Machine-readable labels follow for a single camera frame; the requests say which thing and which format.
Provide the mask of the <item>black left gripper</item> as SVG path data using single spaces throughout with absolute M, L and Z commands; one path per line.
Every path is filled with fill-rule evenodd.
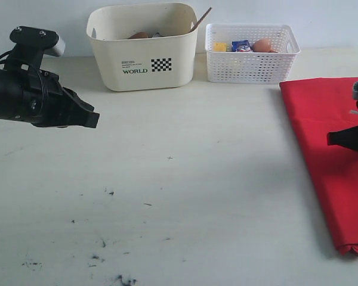
M 21 100 L 20 120 L 39 128 L 96 128 L 100 118 L 91 104 L 62 86 L 59 76 L 48 71 L 26 73 Z

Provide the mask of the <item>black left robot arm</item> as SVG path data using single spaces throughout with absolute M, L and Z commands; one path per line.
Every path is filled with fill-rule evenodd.
M 0 119 L 38 128 L 96 128 L 100 115 L 45 70 L 0 69 Z

